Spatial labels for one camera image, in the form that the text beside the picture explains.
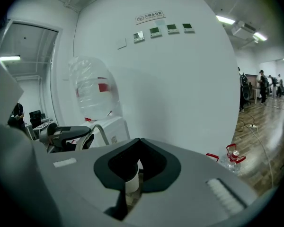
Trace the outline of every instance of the plastic bottle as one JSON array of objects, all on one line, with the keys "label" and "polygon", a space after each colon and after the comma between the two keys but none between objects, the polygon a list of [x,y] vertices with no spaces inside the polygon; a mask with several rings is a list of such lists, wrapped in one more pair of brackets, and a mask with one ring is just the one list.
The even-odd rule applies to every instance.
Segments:
[{"label": "plastic bottle", "polygon": [[104,119],[113,110],[114,102],[105,64],[94,57],[76,57],[69,63],[76,98],[85,120]]},{"label": "plastic bottle", "polygon": [[246,159],[246,157],[238,157],[239,154],[237,150],[231,152],[227,149],[227,154],[221,157],[220,164],[234,174],[238,174],[241,169],[240,163]]}]

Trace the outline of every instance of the chair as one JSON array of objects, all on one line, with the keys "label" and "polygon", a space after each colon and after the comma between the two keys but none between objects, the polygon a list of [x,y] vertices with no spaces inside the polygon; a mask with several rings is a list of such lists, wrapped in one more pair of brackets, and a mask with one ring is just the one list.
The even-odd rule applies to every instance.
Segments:
[{"label": "chair", "polygon": [[41,124],[41,118],[30,119],[33,129]]}]

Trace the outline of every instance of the person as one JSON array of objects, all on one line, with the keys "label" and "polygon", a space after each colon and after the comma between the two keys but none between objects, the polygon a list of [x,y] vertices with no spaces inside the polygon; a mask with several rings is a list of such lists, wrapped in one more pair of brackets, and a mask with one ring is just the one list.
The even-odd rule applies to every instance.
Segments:
[{"label": "person", "polygon": [[270,86],[272,86],[272,97],[275,98],[275,94],[276,94],[276,78],[272,77],[271,75],[269,75],[269,78],[272,81],[272,83],[270,84]]},{"label": "person", "polygon": [[281,87],[283,86],[283,80],[282,80],[280,74],[278,75],[278,82],[277,82],[276,86],[277,86],[276,96],[277,97],[281,97],[282,96],[282,89],[281,89]]},{"label": "person", "polygon": [[[239,80],[240,80],[241,78],[240,67],[238,67],[238,70],[239,70]],[[243,96],[242,88],[243,86],[241,85],[240,86],[240,112],[244,112],[244,104],[245,104],[245,99]]]},{"label": "person", "polygon": [[262,101],[260,104],[264,104],[266,101],[266,78],[264,76],[264,71],[260,71],[261,77],[260,80],[258,80],[258,83],[260,83],[260,94],[262,96]]},{"label": "person", "polygon": [[25,133],[25,124],[23,118],[23,106],[20,103],[17,103],[14,107],[11,117],[9,118],[8,125],[14,128],[18,128]]}]

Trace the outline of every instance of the fluorescent light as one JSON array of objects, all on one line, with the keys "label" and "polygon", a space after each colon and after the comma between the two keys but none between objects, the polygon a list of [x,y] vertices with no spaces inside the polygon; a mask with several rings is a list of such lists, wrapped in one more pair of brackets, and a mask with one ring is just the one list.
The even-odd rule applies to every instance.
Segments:
[{"label": "fluorescent light", "polygon": [[252,37],[255,39],[256,43],[259,43],[259,38],[255,37],[254,35]]},{"label": "fluorescent light", "polygon": [[0,61],[19,61],[20,56],[2,56],[0,57]]},{"label": "fluorescent light", "polygon": [[235,22],[235,20],[231,20],[229,18],[225,18],[225,17],[221,17],[221,16],[217,16],[217,18],[220,22],[230,24],[230,25],[232,25]]},{"label": "fluorescent light", "polygon": [[263,35],[261,35],[260,33],[256,32],[255,36],[258,37],[260,40],[265,41],[267,38],[265,38]]}]

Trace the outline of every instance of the gray machine surface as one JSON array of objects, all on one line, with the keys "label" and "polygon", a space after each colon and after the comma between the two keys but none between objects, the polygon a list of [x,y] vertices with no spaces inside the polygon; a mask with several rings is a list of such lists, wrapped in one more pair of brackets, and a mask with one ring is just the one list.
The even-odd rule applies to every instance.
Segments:
[{"label": "gray machine surface", "polygon": [[246,205],[256,193],[236,175],[199,153],[155,140],[147,140],[172,153],[181,163],[178,179],[165,191],[144,193],[139,203],[125,218],[125,222],[148,227],[209,226],[230,215],[206,185],[213,178],[221,179]]},{"label": "gray machine surface", "polygon": [[[18,130],[0,126],[0,181],[31,216],[55,227],[208,226],[229,221],[229,214],[206,185],[212,178],[221,179],[245,206],[257,198],[237,176],[204,155],[154,140],[137,141],[153,144],[175,156],[181,171],[166,190],[142,193],[123,221],[105,212],[117,206],[125,195],[103,186],[94,172],[94,163],[131,140],[102,148],[47,154],[40,142],[30,141]],[[75,161],[60,167],[54,165],[69,159]]]}]

